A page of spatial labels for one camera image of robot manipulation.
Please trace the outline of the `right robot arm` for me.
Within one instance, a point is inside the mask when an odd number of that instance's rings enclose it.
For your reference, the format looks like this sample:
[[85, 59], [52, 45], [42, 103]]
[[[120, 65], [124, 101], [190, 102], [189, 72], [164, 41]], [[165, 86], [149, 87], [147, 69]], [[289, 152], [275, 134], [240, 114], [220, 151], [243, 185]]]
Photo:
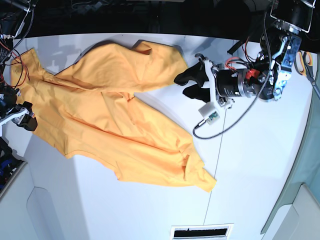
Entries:
[[[20, 128], [33, 132], [38, 126], [32, 103], [17, 103], [23, 73], [29, 79], [29, 71], [23, 63], [17, 47], [26, 38], [33, 25], [36, 0], [2, 0], [0, 2], [0, 125], [13, 122]], [[14, 56], [21, 66], [17, 83], [8, 84], [4, 78], [6, 62]]]

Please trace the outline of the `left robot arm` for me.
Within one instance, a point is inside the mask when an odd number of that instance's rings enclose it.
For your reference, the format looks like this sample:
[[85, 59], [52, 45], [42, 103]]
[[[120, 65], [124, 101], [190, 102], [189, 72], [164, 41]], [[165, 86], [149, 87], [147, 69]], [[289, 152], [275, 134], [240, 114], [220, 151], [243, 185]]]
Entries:
[[177, 75], [174, 83], [185, 86], [184, 94], [204, 102], [217, 101], [221, 106], [229, 98], [257, 96], [264, 101], [278, 100], [292, 75], [292, 68], [308, 79], [316, 94], [320, 93], [314, 71], [313, 57], [301, 51], [300, 32], [311, 28], [314, 0], [275, 0], [264, 14], [271, 17], [270, 27], [263, 25], [261, 51], [255, 60], [231, 57], [225, 64], [215, 64], [202, 54], [198, 63]]

